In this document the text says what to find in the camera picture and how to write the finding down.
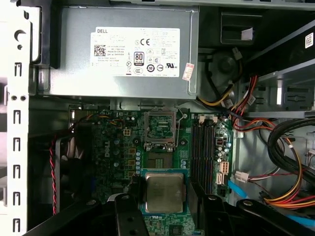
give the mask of chip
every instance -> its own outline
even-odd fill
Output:
[[[146,173],[147,182],[146,212],[183,212],[184,174]]]
[[[217,145],[222,145],[223,144],[223,139],[217,139]]]
[[[136,154],[136,149],[135,148],[129,148],[129,152],[130,155]]]
[[[170,236],[183,235],[183,226],[182,225],[170,225],[168,235],[170,235]]]
[[[135,160],[128,160],[128,165],[135,166],[136,165],[136,161]]]

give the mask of power supply label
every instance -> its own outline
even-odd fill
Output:
[[[179,77],[180,29],[96,27],[90,62],[105,75]]]

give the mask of ram slot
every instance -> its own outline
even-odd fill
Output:
[[[193,125],[192,138],[191,138],[190,175],[194,178],[196,178],[196,156],[197,156],[196,134],[197,134],[197,126]]]
[[[197,159],[198,159],[198,164],[197,164],[197,179],[200,183],[202,180],[202,176],[204,173],[204,169],[202,169],[203,163],[202,163],[202,144],[203,144],[203,137],[204,137],[204,126],[198,126],[198,138],[197,138]]]
[[[207,140],[207,145],[205,146],[205,149],[207,149],[207,183],[206,183],[206,194],[211,193],[211,188],[212,188],[212,157],[214,154],[214,149],[215,149],[215,135],[216,135],[216,130],[213,125],[207,127],[207,136],[209,139]]]
[[[206,126],[205,127],[205,135],[204,135],[204,143],[203,143],[203,146],[204,146],[204,151],[203,151],[203,163],[204,163],[204,175],[203,175],[203,178],[202,178],[202,187],[203,189],[205,190],[206,192],[206,189],[207,189],[207,185],[208,185],[208,174],[209,174],[209,166],[208,166],[208,158],[209,158],[209,148],[208,148],[208,144],[209,144],[209,141],[210,141],[210,136],[209,136],[209,126]]]
[[[214,168],[214,162],[216,161],[216,160],[213,159],[213,158],[214,158],[214,154],[215,154],[215,147],[216,147],[216,126],[215,126],[215,125],[213,125],[213,126],[211,127],[211,133],[212,133],[212,135],[211,135],[211,141],[210,141],[210,143],[211,143],[211,153],[210,153],[210,155],[211,155],[211,163],[210,163],[210,169],[213,170],[213,168]],[[213,182],[213,172],[211,171],[211,174],[210,174],[209,193],[212,193],[212,182]]]

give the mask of metal case frame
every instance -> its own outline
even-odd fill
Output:
[[[10,22],[7,102],[7,207],[11,233],[24,234],[28,226],[29,79],[32,25],[28,14],[17,9]]]

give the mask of black wire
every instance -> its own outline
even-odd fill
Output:
[[[226,107],[220,107],[220,106],[209,106],[207,104],[204,104],[202,101],[200,101],[199,98],[197,98],[197,101],[199,101],[199,103],[204,106],[205,108],[207,108],[208,110],[211,110],[211,111],[215,111],[215,112],[222,112],[223,114],[229,114],[233,117],[236,117],[238,119],[242,119],[241,116],[235,114],[234,112],[230,111],[229,109],[227,109]]]
[[[209,83],[209,85],[211,86],[213,92],[215,93],[216,97],[217,97],[217,100],[221,100],[222,96],[221,94],[219,93],[215,83],[213,83],[213,80],[211,78],[212,76],[212,73],[209,71],[209,64],[210,64],[210,61],[211,60],[206,60],[205,62],[205,72],[206,72],[206,78],[207,78],[207,81]]]
[[[296,173],[300,171],[297,161],[291,159],[288,156],[285,156],[281,153],[281,150],[277,148],[277,140],[284,135],[286,132],[291,130],[305,127],[309,125],[315,125],[315,119],[297,119],[297,120],[288,120],[277,125],[271,132],[268,138],[268,154],[271,161],[280,167],[281,169],[288,171],[290,173]],[[312,186],[315,186],[315,171],[308,166],[302,165],[303,168],[303,179],[309,182]]]

